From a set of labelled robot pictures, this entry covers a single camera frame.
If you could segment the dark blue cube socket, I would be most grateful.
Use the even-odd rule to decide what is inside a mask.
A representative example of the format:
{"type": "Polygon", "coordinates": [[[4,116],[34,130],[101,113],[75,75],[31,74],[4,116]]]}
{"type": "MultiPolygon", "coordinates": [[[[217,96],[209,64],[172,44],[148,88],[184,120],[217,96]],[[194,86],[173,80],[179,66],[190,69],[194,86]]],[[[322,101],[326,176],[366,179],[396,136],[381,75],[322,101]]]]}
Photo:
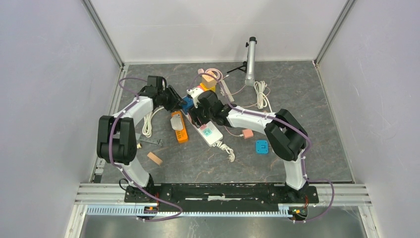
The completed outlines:
{"type": "Polygon", "coordinates": [[[189,95],[183,97],[182,99],[185,102],[185,104],[182,105],[182,112],[184,115],[187,115],[190,109],[195,108],[194,101],[189,95]]]}

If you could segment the white long power strip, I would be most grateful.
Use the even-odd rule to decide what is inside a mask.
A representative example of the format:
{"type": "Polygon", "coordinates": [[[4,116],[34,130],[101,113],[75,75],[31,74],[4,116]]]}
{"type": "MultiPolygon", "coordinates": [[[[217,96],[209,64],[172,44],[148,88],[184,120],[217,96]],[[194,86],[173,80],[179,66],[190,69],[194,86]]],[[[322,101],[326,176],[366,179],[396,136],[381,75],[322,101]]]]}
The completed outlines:
{"type": "Polygon", "coordinates": [[[206,130],[200,130],[199,127],[195,126],[189,114],[184,116],[190,122],[193,129],[195,129],[198,132],[198,134],[202,137],[202,139],[206,142],[208,146],[213,147],[213,145],[217,141],[222,141],[223,135],[220,132],[220,130],[213,124],[213,122],[210,121],[206,124],[208,126],[206,130]]]}

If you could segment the small salmon charger plug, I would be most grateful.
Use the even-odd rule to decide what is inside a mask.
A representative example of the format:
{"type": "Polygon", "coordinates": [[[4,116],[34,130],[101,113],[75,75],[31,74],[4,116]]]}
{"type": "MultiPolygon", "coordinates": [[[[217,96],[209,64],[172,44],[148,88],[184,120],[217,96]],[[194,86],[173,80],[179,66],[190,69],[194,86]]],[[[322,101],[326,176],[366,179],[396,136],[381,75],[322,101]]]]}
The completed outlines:
{"type": "Polygon", "coordinates": [[[251,129],[244,129],[242,130],[242,135],[244,139],[249,139],[254,136],[254,133],[251,129]]]}

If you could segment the light blue cube socket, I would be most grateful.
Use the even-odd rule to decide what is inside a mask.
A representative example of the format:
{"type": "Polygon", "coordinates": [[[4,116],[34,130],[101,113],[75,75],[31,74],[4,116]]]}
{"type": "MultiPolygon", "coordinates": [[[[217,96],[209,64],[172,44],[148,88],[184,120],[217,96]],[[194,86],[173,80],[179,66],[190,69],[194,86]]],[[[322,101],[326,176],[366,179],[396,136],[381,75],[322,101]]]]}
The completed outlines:
{"type": "Polygon", "coordinates": [[[255,142],[255,151],[257,154],[268,154],[269,144],[267,140],[257,140],[255,142]]]}

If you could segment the white plug adapter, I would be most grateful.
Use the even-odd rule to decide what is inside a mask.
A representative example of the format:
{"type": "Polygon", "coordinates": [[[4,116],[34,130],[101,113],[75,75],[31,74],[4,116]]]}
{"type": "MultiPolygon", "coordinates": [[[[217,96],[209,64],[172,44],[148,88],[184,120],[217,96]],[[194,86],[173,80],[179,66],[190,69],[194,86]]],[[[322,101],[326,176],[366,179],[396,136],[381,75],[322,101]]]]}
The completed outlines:
{"type": "Polygon", "coordinates": [[[184,124],[182,116],[180,114],[175,114],[170,119],[171,127],[175,131],[182,131],[184,129],[184,124]]]}

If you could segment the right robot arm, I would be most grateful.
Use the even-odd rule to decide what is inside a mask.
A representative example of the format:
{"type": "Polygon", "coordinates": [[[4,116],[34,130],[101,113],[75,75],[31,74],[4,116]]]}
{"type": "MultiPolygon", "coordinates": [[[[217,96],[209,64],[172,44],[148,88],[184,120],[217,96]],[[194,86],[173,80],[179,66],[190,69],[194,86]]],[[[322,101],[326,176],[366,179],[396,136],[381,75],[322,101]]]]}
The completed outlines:
{"type": "Polygon", "coordinates": [[[286,196],[299,202],[306,196],[301,159],[309,145],[307,132],[286,109],[277,113],[262,113],[231,103],[223,104],[215,92],[190,89],[187,97],[192,106],[187,112],[191,123],[200,128],[213,122],[219,126],[250,129],[267,137],[274,153],[283,160],[286,171],[286,196]]]}

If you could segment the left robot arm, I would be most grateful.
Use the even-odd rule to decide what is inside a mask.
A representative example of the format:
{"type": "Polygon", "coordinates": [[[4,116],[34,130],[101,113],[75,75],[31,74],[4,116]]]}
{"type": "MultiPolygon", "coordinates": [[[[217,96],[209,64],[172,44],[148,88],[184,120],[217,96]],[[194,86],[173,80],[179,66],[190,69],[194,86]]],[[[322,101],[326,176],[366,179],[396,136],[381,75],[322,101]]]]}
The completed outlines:
{"type": "Polygon", "coordinates": [[[139,92],[133,92],[130,104],[111,116],[100,117],[97,155],[116,167],[131,186],[138,187],[136,194],[142,201],[150,202],[156,195],[156,189],[149,185],[150,174],[136,157],[135,127],[159,107],[172,113],[181,110],[186,102],[164,77],[148,76],[145,81],[147,84],[139,92]]]}

